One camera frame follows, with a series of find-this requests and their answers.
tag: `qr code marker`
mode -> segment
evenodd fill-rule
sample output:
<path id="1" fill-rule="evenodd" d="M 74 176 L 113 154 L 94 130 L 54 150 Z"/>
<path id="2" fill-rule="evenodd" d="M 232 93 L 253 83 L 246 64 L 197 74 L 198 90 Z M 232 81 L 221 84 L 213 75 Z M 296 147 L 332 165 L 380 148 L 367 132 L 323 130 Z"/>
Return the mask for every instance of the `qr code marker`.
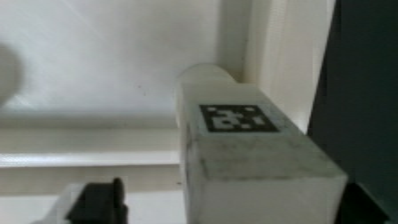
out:
<path id="1" fill-rule="evenodd" d="M 255 105 L 200 105 L 209 132 L 277 132 Z"/>

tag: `white wall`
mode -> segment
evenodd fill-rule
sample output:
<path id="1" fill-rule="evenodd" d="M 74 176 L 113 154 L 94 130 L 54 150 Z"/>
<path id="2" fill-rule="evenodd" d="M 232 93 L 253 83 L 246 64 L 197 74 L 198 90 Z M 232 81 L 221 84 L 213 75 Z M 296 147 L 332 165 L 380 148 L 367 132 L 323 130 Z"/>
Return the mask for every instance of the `white wall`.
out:
<path id="1" fill-rule="evenodd" d="M 245 81 L 307 130 L 333 0 L 253 0 Z"/>
<path id="2" fill-rule="evenodd" d="M 218 63 L 241 75 L 248 10 L 246 0 L 0 0 L 0 115 L 174 122 L 181 71 Z"/>

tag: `white surface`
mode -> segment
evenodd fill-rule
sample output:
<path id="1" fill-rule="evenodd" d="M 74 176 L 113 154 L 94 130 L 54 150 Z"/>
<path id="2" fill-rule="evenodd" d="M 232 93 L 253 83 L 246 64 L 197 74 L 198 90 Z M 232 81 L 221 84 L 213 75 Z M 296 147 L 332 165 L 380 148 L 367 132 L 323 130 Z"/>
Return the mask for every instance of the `white surface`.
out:
<path id="1" fill-rule="evenodd" d="M 184 82 L 179 94 L 188 222 L 332 224 L 346 174 L 261 91 Z M 216 104 L 257 105 L 278 132 L 211 133 L 198 105 Z"/>
<path id="2" fill-rule="evenodd" d="M 142 126 L 174 126 L 182 70 L 213 62 L 241 75 L 250 1 L 0 4 L 3 117 L 120 113 Z"/>
<path id="3" fill-rule="evenodd" d="M 0 169 L 0 223 L 40 220 L 67 185 L 110 182 L 115 176 L 126 184 L 129 223 L 184 224 L 175 166 Z"/>
<path id="4" fill-rule="evenodd" d="M 177 129 L 0 129 L 0 167 L 177 163 Z"/>
<path id="5" fill-rule="evenodd" d="M 333 0 L 253 0 L 245 81 L 307 131 Z"/>

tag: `black object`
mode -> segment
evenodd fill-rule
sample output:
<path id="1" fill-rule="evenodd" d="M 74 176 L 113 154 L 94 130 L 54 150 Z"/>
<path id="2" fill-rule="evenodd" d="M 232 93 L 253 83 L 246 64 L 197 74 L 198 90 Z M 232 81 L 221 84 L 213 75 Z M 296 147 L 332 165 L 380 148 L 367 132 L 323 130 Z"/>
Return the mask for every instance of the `black object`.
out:
<path id="1" fill-rule="evenodd" d="M 346 186 L 335 224 L 385 224 L 389 217 L 357 184 Z"/>
<path id="2" fill-rule="evenodd" d="M 209 132 L 277 132 L 257 105 L 200 105 Z"/>
<path id="3" fill-rule="evenodd" d="M 65 219 L 72 224 L 127 224 L 124 187 L 118 178 L 110 184 L 86 184 Z"/>

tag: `dark panel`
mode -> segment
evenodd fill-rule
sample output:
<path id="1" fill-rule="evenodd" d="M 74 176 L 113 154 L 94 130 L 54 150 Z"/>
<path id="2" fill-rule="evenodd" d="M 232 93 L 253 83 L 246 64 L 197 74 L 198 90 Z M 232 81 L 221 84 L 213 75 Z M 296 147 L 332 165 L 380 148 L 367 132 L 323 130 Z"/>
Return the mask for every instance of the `dark panel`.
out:
<path id="1" fill-rule="evenodd" d="M 337 4 L 309 136 L 398 219 L 398 1 Z"/>

